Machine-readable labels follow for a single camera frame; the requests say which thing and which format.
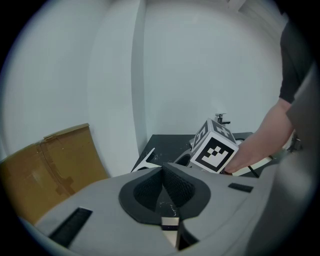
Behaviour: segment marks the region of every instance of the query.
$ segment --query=black mesh fabric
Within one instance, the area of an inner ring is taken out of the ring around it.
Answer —
[[[195,194],[195,186],[168,168],[162,169],[162,183],[178,208],[182,207]]]
[[[157,172],[155,175],[138,184],[133,190],[133,196],[141,205],[154,212],[161,190],[161,172]]]
[[[137,222],[160,226],[163,216],[156,212],[156,208],[163,187],[176,206],[180,220],[198,216],[211,196],[203,181],[164,163],[162,168],[155,168],[126,183],[120,190],[119,202]]]

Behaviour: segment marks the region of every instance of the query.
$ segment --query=gray plastic surface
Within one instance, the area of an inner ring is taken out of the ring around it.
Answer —
[[[140,224],[119,203],[122,186],[155,168],[104,179],[56,205],[37,223],[36,228],[48,236],[76,208],[93,211],[69,249],[84,256],[168,255],[177,250],[164,236],[160,226]]]
[[[29,232],[31,236],[48,252],[50,255],[59,256],[79,256],[79,254],[68,250],[67,248],[61,246],[60,244],[52,241],[50,238],[46,237],[37,228],[31,225],[25,219],[20,218],[22,225]]]
[[[179,255],[254,256],[270,253],[293,231],[319,185],[319,81],[318,70],[313,66],[301,86],[303,91],[287,113],[303,150],[287,156],[279,165],[266,167],[250,196],[232,218]],[[199,225],[203,227],[211,221],[215,220],[199,221]]]
[[[200,242],[183,250],[181,254],[245,255],[251,235],[268,201],[276,168],[277,165],[267,167],[259,179],[214,173],[209,173],[213,179],[203,176],[205,179],[201,180],[207,180],[208,186],[210,184],[210,202],[197,218],[183,221],[185,228]],[[229,182],[253,186],[253,190],[251,193],[234,190],[225,186]]]

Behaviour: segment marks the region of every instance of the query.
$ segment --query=black tabletop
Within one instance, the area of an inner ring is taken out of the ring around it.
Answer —
[[[251,134],[252,132],[238,132],[233,133],[233,136],[236,140],[245,140]],[[155,150],[147,162],[158,166],[161,166],[163,163],[173,163],[183,152],[190,149],[189,141],[194,137],[194,134],[152,135],[132,169],[136,168],[153,148]],[[246,173],[245,176],[255,177],[251,172]]]

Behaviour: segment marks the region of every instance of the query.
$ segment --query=forearm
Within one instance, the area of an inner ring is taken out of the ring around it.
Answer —
[[[263,119],[259,129],[239,145],[225,171],[234,173],[274,154],[288,141],[293,126],[286,112],[290,104],[283,99],[274,105]]]

